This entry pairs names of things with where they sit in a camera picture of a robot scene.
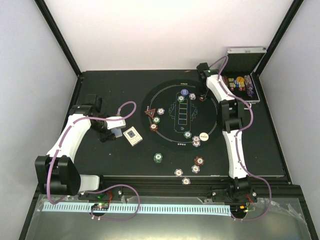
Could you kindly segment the white playing card box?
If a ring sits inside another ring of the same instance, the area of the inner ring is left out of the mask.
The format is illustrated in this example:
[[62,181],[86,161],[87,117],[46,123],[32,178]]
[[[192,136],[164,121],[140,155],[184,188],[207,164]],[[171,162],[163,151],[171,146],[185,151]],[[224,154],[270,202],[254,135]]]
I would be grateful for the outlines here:
[[123,132],[124,137],[128,140],[130,145],[134,147],[138,143],[140,143],[143,138],[142,136],[138,133],[138,131],[132,126],[126,131]]

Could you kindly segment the blue chip on rail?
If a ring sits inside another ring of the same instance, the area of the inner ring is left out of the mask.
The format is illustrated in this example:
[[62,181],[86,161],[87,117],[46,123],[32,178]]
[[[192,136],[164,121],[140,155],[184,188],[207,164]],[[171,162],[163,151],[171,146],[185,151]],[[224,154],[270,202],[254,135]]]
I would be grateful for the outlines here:
[[191,183],[191,180],[188,177],[184,177],[182,179],[182,184],[183,185],[189,185]]

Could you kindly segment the round black poker mat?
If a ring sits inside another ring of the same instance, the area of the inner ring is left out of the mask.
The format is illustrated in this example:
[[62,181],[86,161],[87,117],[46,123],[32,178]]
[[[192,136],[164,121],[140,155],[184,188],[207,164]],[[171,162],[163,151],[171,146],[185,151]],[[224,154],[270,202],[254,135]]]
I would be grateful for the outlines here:
[[[203,150],[210,145],[223,143],[222,131],[217,123],[218,103],[214,97],[200,101],[197,95],[198,81],[189,79],[173,79],[153,87],[142,102],[141,122],[147,137],[155,144],[166,149],[179,152]],[[187,89],[189,94],[196,95],[195,100],[184,96],[184,102],[178,102],[180,91]],[[164,109],[159,115],[157,110]],[[157,131],[151,131],[153,119],[145,114],[146,110],[156,109],[154,117],[159,117]],[[185,138],[184,132],[190,131],[191,138]],[[209,134],[207,141],[200,141],[200,146],[193,146],[193,137],[200,133]]]

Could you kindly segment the brown chips row in case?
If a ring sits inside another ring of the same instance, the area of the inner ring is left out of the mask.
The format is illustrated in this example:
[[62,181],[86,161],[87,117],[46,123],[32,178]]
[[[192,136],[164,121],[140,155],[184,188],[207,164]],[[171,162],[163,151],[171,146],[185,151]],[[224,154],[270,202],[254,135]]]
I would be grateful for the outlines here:
[[230,85],[229,85],[229,79],[228,79],[228,77],[227,77],[227,76],[223,76],[222,78],[223,78],[224,84],[225,84],[227,87],[229,87]]

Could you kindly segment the blue chip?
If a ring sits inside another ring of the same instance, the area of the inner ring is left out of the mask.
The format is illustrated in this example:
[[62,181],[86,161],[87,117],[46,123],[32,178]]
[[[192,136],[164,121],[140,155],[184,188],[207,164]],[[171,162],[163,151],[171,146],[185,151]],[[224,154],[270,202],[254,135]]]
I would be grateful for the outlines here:
[[200,172],[200,167],[198,165],[193,165],[191,167],[191,171],[195,174],[198,174]]
[[191,183],[191,180],[188,177],[184,177],[182,179],[182,184],[183,185],[189,185]]
[[175,171],[174,171],[174,175],[176,177],[181,177],[183,175],[183,171],[179,168],[177,168]]

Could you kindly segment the green poker chips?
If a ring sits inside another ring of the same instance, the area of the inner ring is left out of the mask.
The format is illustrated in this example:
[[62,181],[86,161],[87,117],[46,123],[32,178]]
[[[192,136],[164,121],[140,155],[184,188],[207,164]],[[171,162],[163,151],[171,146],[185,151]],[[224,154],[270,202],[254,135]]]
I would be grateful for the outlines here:
[[158,124],[160,122],[160,118],[158,116],[154,117],[153,122]]
[[179,103],[183,103],[184,100],[185,100],[185,97],[184,97],[183,95],[180,95],[180,96],[177,97],[177,101],[178,101]]

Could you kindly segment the red triangular marker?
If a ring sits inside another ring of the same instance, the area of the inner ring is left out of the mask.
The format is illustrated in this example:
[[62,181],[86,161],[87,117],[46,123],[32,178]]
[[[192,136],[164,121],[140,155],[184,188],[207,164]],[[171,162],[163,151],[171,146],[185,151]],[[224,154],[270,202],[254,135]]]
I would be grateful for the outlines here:
[[155,117],[155,114],[156,114],[157,110],[155,108],[152,108],[152,109],[148,109],[146,110],[144,113],[150,117],[151,119],[153,119]]

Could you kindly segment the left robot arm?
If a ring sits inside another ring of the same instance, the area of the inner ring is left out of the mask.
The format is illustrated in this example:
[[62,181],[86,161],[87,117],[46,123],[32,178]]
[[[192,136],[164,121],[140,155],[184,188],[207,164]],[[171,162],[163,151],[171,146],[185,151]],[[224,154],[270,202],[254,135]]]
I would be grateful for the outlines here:
[[74,196],[89,193],[97,200],[108,192],[98,175],[80,174],[75,166],[77,150],[89,130],[96,131],[101,142],[115,140],[115,130],[126,126],[119,107],[114,116],[101,112],[103,100],[95,94],[86,102],[70,108],[67,123],[54,146],[35,160],[38,186],[42,194]]

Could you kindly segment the purple chips row in case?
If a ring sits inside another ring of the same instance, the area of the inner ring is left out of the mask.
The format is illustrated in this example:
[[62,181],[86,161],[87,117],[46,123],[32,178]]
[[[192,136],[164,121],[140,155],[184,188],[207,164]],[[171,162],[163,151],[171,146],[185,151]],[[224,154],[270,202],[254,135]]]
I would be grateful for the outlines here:
[[244,76],[244,84],[245,84],[247,95],[252,98],[254,95],[254,86],[253,86],[251,77],[249,75]]

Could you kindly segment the green poker chip stack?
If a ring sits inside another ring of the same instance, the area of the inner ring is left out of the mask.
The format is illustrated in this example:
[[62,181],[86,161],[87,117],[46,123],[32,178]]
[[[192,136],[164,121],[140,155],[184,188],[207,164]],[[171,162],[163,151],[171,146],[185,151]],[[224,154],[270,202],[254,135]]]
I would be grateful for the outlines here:
[[153,160],[154,160],[155,163],[159,164],[163,160],[163,155],[161,153],[157,152],[157,153],[154,154]]

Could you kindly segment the purple small blind button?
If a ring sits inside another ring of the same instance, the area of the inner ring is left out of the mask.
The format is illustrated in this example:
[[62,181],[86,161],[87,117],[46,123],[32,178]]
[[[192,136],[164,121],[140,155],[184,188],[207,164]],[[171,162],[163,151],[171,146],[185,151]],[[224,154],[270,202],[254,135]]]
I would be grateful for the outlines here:
[[180,94],[185,97],[189,95],[189,91],[186,88],[184,88],[180,91]]

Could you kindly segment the yellow button in case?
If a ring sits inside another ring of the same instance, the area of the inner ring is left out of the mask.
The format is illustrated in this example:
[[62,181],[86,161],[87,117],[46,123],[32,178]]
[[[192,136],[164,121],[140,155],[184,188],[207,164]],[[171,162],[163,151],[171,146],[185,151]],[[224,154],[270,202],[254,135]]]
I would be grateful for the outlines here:
[[242,85],[242,84],[244,84],[245,79],[244,79],[242,76],[238,76],[238,77],[236,78],[236,81],[237,81],[240,85]]

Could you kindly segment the aluminium poker case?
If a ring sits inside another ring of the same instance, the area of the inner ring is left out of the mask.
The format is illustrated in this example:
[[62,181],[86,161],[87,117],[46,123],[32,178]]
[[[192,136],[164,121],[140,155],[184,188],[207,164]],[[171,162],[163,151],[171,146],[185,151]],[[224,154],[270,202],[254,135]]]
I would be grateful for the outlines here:
[[260,102],[253,73],[266,53],[267,48],[263,46],[231,47],[226,51],[228,60],[221,74],[223,81],[232,94],[250,104]]

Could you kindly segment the white dealer button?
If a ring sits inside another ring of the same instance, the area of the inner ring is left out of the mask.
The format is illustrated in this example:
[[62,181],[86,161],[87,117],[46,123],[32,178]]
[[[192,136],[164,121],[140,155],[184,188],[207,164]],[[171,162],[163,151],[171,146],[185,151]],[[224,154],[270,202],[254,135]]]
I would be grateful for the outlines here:
[[209,140],[209,134],[206,133],[206,132],[201,132],[201,133],[199,134],[199,139],[200,139],[201,141],[203,141],[203,142],[206,142],[206,141]]

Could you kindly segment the brown poker chip stack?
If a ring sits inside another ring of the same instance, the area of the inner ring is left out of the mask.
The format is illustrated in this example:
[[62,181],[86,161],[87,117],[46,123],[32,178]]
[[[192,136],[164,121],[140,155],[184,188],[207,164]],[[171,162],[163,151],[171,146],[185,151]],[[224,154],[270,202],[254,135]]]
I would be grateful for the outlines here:
[[205,163],[205,160],[203,157],[197,156],[194,158],[194,164],[197,166],[203,166]]

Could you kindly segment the blue playing card deck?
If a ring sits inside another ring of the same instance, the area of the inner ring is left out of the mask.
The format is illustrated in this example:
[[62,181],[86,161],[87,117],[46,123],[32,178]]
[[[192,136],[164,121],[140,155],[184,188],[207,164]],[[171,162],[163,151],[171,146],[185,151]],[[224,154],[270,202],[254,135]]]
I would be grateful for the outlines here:
[[120,128],[112,128],[111,133],[114,134],[115,138],[120,138],[123,136],[122,130]]

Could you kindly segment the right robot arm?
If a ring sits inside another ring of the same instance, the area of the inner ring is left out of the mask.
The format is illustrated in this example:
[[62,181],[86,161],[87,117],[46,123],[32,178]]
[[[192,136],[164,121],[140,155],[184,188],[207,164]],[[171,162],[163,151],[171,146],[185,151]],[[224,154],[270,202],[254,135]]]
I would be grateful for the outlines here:
[[238,202],[251,191],[242,145],[244,103],[232,94],[223,77],[210,70],[206,62],[200,63],[196,70],[201,82],[201,97],[205,99],[206,93],[211,92],[218,101],[217,122],[222,130],[229,161],[230,183],[226,194],[230,200]]

